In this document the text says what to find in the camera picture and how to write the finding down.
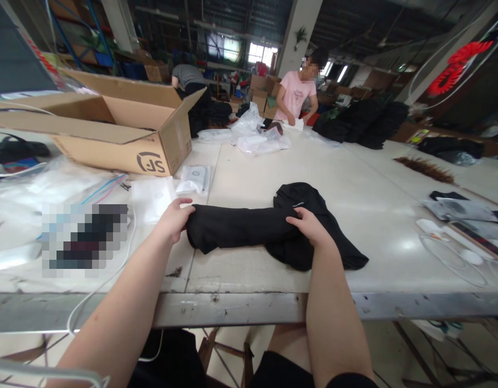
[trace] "fluorescent light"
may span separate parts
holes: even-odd
[[[342,77],[344,77],[344,74],[346,74],[346,70],[347,70],[347,65],[344,66],[344,68],[342,69],[342,72],[340,73],[337,82],[340,82],[342,80]]]

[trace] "forearm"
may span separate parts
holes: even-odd
[[[67,349],[59,368],[93,370],[111,377],[109,388],[127,386],[152,326],[171,248],[171,239],[156,233],[139,246]],[[88,385],[58,380],[48,387]]]
[[[374,379],[366,335],[332,241],[315,248],[306,329],[316,387],[345,372]]]

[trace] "white column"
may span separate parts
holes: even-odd
[[[412,80],[400,92],[396,98],[396,101],[404,102],[407,105],[412,105],[416,102],[416,100],[434,81],[434,79],[437,78],[439,74],[448,66],[448,59],[450,56],[453,55],[458,49],[471,42],[480,30],[490,23],[491,19],[495,17],[497,13],[498,0],[475,0],[474,3],[470,4],[468,11],[447,34],[446,38],[437,47],[435,52],[437,52],[442,46],[446,46],[432,59],[430,59],[425,68],[417,77],[412,78]],[[476,20],[476,22],[474,22],[473,25],[459,35],[458,38],[455,38],[457,34],[461,33],[462,30],[474,20]],[[412,86],[412,93],[409,95],[409,87],[412,81],[414,81],[414,84]]]
[[[285,40],[281,48],[281,61],[278,66],[279,77],[284,77],[291,70],[300,69],[321,5],[322,0],[294,0],[286,28]],[[297,50],[295,50],[296,32],[301,27],[306,29],[307,41],[299,43]]]
[[[131,53],[139,49],[127,0],[102,0],[102,5],[118,47]]]

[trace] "red decoration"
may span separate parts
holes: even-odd
[[[428,93],[439,95],[449,91],[459,80],[464,66],[475,55],[480,54],[491,47],[492,40],[485,42],[471,42],[461,47],[449,59],[449,66],[430,84]]]

